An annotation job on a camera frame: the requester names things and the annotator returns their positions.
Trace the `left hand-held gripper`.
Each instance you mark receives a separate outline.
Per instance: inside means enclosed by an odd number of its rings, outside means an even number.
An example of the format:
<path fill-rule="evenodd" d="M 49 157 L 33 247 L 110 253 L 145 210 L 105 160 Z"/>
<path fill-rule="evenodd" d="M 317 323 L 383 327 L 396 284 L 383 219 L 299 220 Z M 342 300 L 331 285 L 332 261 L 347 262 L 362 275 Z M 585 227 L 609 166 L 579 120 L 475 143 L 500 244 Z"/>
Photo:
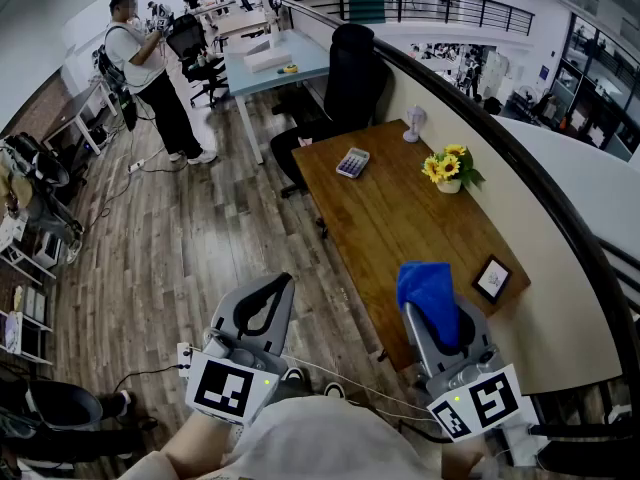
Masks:
<path fill-rule="evenodd" d="M 279 356 L 294 293 L 292 276 L 282 272 L 256 278 L 222 298 L 214 314 L 216 330 L 208 331 L 203 347 L 184 346 L 189 407 L 236 425 L 255 421 L 287 370 Z"/>

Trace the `blue cloth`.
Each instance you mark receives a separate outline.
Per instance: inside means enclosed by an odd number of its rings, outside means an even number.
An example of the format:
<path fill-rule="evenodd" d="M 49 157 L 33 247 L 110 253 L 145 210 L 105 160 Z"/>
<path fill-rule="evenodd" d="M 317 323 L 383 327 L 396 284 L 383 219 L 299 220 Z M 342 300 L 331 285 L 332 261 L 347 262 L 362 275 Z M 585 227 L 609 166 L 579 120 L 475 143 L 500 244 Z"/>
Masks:
<path fill-rule="evenodd" d="M 403 315 L 407 304 L 417 308 L 436 332 L 439 344 L 458 348 L 460 324 L 449 263 L 406 262 L 397 277 L 396 298 Z"/>

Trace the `lilac calculator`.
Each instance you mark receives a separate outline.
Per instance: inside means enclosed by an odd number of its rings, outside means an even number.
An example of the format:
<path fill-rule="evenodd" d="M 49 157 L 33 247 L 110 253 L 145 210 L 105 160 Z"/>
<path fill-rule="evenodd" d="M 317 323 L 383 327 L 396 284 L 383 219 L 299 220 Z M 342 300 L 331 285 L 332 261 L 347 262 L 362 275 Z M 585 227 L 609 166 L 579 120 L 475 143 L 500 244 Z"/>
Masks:
<path fill-rule="evenodd" d="M 370 159 L 370 154 L 352 147 L 336 167 L 336 172 L 350 179 L 357 179 Z"/>

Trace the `person's left forearm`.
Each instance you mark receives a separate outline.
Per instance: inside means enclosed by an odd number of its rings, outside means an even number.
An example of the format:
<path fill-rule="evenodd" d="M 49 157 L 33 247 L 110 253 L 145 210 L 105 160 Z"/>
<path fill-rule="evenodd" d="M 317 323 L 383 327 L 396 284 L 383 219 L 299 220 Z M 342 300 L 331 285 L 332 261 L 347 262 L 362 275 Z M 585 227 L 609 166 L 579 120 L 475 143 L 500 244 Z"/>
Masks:
<path fill-rule="evenodd" d="M 160 452 L 180 480 L 198 478 L 221 468 L 236 426 L 194 412 Z"/>

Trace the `person's right forearm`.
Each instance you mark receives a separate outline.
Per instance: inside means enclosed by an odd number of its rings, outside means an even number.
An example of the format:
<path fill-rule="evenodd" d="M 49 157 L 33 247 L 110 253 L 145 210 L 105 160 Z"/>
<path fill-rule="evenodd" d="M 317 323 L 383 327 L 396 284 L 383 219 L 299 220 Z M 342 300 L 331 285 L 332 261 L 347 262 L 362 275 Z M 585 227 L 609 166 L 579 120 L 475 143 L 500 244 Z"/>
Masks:
<path fill-rule="evenodd" d="M 489 447 L 481 436 L 441 447 L 443 480 L 482 480 L 492 467 Z"/>

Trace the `person's pale shirt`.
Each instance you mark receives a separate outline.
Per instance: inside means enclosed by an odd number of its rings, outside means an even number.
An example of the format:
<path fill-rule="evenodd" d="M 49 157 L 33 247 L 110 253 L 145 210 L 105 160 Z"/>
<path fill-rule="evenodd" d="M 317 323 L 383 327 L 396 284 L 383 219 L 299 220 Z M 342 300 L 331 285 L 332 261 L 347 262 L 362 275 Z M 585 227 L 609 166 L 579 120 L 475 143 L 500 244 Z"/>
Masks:
<path fill-rule="evenodd" d="M 261 411 L 219 466 L 188 480 L 438 480 L 371 411 L 307 396 Z"/>

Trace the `potted sunflower bouquet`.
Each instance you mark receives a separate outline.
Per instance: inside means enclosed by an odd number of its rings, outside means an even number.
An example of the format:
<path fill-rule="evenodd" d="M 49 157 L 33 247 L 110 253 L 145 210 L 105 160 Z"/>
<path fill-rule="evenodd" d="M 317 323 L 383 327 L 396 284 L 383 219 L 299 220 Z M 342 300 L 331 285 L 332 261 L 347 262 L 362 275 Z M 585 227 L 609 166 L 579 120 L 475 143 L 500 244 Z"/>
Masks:
<path fill-rule="evenodd" d="M 470 150 L 461 144 L 449 144 L 443 151 L 428 156 L 421 172 L 445 194 L 456 194 L 469 186 L 481 189 L 485 182 L 474 166 Z"/>

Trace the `dark gray round seat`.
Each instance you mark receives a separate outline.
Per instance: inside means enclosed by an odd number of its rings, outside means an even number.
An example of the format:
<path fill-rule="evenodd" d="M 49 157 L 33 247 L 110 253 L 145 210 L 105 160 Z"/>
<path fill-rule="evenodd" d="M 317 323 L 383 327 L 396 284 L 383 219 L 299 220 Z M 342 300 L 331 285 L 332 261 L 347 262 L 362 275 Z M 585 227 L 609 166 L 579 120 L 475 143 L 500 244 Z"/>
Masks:
<path fill-rule="evenodd" d="M 88 428 L 102 419 L 99 400 L 82 387 L 47 380 L 30 381 L 27 385 L 25 400 L 29 410 L 53 430 Z"/>

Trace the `small lilac desk fan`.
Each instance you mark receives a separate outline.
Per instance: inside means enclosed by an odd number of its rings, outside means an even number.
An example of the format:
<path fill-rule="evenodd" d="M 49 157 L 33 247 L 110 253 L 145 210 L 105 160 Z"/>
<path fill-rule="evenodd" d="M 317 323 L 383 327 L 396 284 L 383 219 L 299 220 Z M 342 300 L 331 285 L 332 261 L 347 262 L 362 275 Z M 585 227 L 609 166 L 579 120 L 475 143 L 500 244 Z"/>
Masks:
<path fill-rule="evenodd" d="M 403 133 L 403 139 L 408 143 L 420 140 L 420 132 L 424 127 L 427 114 L 424 109 L 414 105 L 407 110 L 408 129 Z"/>

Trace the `white flat box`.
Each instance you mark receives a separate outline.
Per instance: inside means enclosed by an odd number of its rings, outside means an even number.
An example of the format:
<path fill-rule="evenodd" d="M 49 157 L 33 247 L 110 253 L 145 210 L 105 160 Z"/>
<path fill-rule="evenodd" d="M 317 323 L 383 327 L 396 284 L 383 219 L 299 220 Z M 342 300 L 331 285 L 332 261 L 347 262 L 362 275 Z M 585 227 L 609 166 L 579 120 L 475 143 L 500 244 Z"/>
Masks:
<path fill-rule="evenodd" d="M 237 53 L 242 56 L 249 56 L 265 50 L 269 50 L 270 47 L 271 42 L 268 36 L 243 39 L 238 47 Z"/>

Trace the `dark desk with white legs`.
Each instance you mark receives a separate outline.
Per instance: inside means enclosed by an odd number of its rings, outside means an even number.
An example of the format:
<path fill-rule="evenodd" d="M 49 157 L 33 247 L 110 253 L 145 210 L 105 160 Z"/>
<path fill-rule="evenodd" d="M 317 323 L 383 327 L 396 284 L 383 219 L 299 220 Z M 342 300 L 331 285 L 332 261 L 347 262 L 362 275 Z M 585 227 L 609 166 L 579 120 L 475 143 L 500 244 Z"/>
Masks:
<path fill-rule="evenodd" d="M 99 95 L 101 101 L 107 106 L 111 114 L 116 117 L 118 112 L 111 100 L 110 94 L 111 91 L 104 81 L 96 81 L 89 88 L 69 100 L 54 119 L 48 131 L 44 134 L 44 138 L 41 140 L 44 147 L 52 151 L 53 146 L 51 140 L 69 126 L 74 125 L 80 131 L 81 137 L 89 145 L 89 148 L 99 156 L 101 149 L 91 137 L 89 127 L 82 118 L 82 113 L 87 108 L 91 98 Z"/>

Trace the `black mesh office chair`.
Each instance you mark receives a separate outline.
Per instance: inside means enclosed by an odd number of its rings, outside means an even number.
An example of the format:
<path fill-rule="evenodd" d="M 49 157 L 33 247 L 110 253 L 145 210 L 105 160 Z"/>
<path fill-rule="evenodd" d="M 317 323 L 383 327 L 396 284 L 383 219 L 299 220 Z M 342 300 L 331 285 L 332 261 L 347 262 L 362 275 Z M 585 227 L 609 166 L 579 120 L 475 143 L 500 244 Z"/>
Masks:
<path fill-rule="evenodd" d="M 202 83 L 201 90 L 190 99 L 191 107 L 195 107 L 196 98 L 207 95 L 208 106 L 213 109 L 219 101 L 219 97 L 214 95 L 215 90 L 228 89 L 229 85 L 223 76 L 224 58 L 207 49 L 201 22 L 191 14 L 180 16 L 170 27 L 166 43 L 178 57 L 186 80 Z"/>

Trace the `light wooden table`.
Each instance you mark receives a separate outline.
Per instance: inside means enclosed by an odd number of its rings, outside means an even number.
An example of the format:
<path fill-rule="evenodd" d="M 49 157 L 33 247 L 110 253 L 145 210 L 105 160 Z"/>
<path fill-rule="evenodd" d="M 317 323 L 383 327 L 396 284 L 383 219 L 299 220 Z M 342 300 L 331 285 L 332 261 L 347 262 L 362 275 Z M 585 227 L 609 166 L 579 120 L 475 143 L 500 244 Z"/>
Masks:
<path fill-rule="evenodd" d="M 229 14 L 221 17 L 218 21 L 218 37 L 230 37 L 233 35 L 243 35 L 258 29 L 265 29 L 268 22 L 265 14 L 261 10 L 242 11 L 236 14 Z"/>

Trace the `dark green panel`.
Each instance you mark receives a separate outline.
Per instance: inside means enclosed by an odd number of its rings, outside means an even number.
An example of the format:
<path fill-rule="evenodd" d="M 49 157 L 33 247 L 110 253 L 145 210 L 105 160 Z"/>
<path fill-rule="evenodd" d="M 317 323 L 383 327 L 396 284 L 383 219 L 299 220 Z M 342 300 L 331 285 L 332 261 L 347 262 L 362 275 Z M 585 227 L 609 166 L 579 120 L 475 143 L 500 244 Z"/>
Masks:
<path fill-rule="evenodd" d="M 348 0 L 346 18 L 357 24 L 384 23 L 385 0 Z"/>

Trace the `black metal railing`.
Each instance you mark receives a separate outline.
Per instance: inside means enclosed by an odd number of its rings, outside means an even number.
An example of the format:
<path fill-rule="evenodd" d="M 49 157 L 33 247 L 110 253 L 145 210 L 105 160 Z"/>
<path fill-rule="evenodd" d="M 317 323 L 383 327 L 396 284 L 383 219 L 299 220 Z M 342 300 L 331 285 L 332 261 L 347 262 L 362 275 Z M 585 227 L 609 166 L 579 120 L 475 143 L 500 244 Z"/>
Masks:
<path fill-rule="evenodd" d="M 328 17 L 349 22 L 348 0 L 295 0 Z M 385 0 L 385 22 L 433 22 L 487 28 L 527 36 L 534 14 L 496 0 Z"/>

